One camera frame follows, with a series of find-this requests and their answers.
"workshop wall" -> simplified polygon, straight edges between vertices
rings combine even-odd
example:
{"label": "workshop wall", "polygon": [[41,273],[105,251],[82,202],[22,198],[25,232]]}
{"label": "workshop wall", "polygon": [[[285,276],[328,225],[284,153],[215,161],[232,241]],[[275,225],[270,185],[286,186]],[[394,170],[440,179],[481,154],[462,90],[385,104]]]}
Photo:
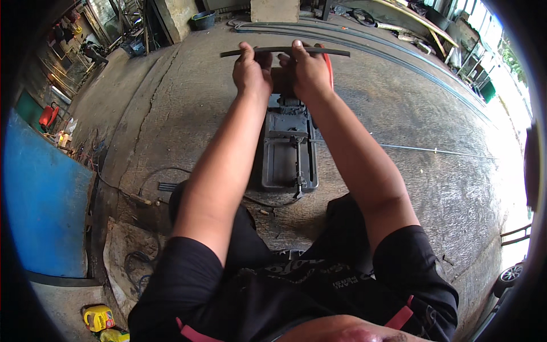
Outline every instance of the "workshop wall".
{"label": "workshop wall", "polygon": [[120,36],[119,20],[109,0],[89,0],[97,18],[112,41]]}

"steel bar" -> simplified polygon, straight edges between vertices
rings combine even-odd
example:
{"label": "steel bar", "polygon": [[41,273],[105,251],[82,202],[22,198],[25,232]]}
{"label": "steel bar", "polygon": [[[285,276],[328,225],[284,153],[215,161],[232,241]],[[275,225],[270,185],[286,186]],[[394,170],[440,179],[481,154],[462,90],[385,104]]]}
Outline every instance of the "steel bar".
{"label": "steel bar", "polygon": [[[343,51],[343,50],[335,50],[335,49],[325,49],[325,48],[313,48],[313,47],[304,47],[306,51],[308,51],[311,54],[330,54],[330,55],[339,55],[339,56],[350,56],[349,51]],[[293,48],[292,47],[267,47],[267,48],[254,48],[255,53],[260,52],[283,52],[287,55],[293,54]],[[241,55],[241,50],[234,50],[234,51],[226,51],[223,53],[220,53],[220,57],[228,57],[228,56],[237,56]]]}

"concrete floor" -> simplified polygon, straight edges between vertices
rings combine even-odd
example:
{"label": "concrete floor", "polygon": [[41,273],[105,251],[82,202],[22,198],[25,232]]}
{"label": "concrete floor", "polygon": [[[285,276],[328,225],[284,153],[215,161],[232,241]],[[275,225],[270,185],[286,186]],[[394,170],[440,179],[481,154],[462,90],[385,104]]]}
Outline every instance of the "concrete floor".
{"label": "concrete floor", "polygon": [[[329,21],[352,25],[338,17]],[[386,31],[356,27],[414,48]],[[236,95],[231,80],[235,58],[220,59],[219,52],[236,49],[242,40],[264,47],[290,45],[294,38],[237,34],[218,23],[147,57],[128,60],[117,50],[109,56],[108,66],[74,100],[72,113],[79,123],[73,143],[86,142],[86,149],[93,140],[97,145],[100,139],[94,138],[95,129],[100,127],[108,147],[102,177],[128,193],[138,193],[145,177],[159,168],[192,169]],[[475,101],[461,85],[425,63],[377,43],[369,44],[430,71]],[[335,44],[327,47],[349,49]],[[335,90],[378,142],[499,158],[386,148],[406,181],[433,250],[440,259],[446,255],[455,262],[453,266],[443,263],[460,294],[456,336],[460,340],[475,325],[499,272],[500,231],[526,221],[522,155],[514,129],[505,113],[487,114],[496,129],[450,93],[412,71],[349,50],[350,59],[331,57]],[[434,56],[428,58],[443,65]],[[347,192],[326,146],[318,144],[317,154],[317,191],[293,206],[276,209],[275,217],[246,203],[257,221],[258,233],[273,250],[308,248],[321,232],[328,201]],[[179,182],[187,176],[176,170],[159,172],[143,186],[142,195],[167,201],[170,193],[156,190],[157,182]],[[271,202],[291,197],[248,194]],[[151,229],[169,234],[166,205],[136,204],[105,184],[100,185],[97,203],[108,208],[96,211],[95,215],[103,217],[94,218],[94,229],[104,225],[106,231],[109,215],[129,223],[136,216]]]}

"wooden plank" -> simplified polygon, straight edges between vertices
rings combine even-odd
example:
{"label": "wooden plank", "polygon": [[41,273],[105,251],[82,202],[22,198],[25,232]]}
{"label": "wooden plank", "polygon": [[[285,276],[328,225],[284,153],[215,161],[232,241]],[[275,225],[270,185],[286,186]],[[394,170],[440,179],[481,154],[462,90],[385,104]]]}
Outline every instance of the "wooden plank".
{"label": "wooden plank", "polygon": [[446,52],[443,48],[443,45],[439,41],[439,37],[437,37],[437,34],[433,30],[429,29],[429,31],[430,31],[431,35],[433,36],[433,39],[435,39],[435,42],[439,46],[439,49],[441,50],[441,53],[443,54],[443,57],[446,58]]}
{"label": "wooden plank", "polygon": [[422,18],[420,17],[416,12],[414,12],[413,10],[407,8],[407,7],[403,7],[401,4],[399,4],[398,2],[396,3],[393,3],[391,1],[386,1],[386,0],[372,0],[374,2],[377,2],[377,3],[381,3],[381,4],[384,4],[388,7],[391,7],[401,13],[404,13],[406,15],[408,15],[409,17],[411,18],[414,18],[417,22],[421,23],[423,26],[427,27],[428,29],[430,30],[433,30],[436,34],[440,35],[441,37],[445,38],[450,44],[454,45],[455,47],[459,48],[459,45],[456,44],[456,42],[446,33],[444,32],[443,30],[441,30],[437,25],[435,25],[434,23],[430,22],[429,20],[425,19],[425,18]]}

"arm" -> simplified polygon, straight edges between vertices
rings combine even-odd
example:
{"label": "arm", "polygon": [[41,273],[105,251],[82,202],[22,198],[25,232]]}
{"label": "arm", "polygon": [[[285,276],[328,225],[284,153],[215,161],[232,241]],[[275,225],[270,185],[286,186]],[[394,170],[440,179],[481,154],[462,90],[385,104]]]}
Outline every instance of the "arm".
{"label": "arm", "polygon": [[189,237],[226,262],[234,216],[249,181],[272,92],[272,56],[241,43],[234,66],[237,97],[197,162],[181,200],[173,236]]}
{"label": "arm", "polygon": [[390,233],[420,224],[403,178],[391,158],[330,88],[322,56],[310,56],[298,40],[293,42],[293,56],[296,60],[280,55],[280,64],[295,68],[294,91],[310,109],[340,175],[363,213],[374,252]]}

